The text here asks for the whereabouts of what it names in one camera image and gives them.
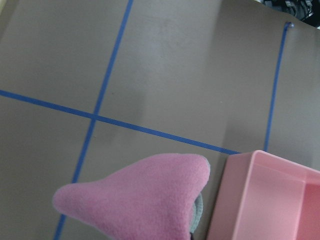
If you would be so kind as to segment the red wiping cloth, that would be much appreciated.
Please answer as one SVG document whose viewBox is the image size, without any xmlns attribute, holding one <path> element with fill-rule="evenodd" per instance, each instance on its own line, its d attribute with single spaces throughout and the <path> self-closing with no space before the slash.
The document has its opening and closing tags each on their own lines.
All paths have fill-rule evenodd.
<svg viewBox="0 0 320 240">
<path fill-rule="evenodd" d="M 67 184 L 52 203 L 113 240 L 189 240 L 202 216 L 210 171 L 202 155 L 157 154 L 106 178 Z"/>
</svg>

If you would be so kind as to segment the pink plastic bin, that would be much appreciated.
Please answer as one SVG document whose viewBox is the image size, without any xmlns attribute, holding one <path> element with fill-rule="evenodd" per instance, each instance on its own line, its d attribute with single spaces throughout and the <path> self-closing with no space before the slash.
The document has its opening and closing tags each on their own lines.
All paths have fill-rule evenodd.
<svg viewBox="0 0 320 240">
<path fill-rule="evenodd" d="M 317 240 L 318 170 L 262 150 L 230 155 L 209 240 Z"/>
</svg>

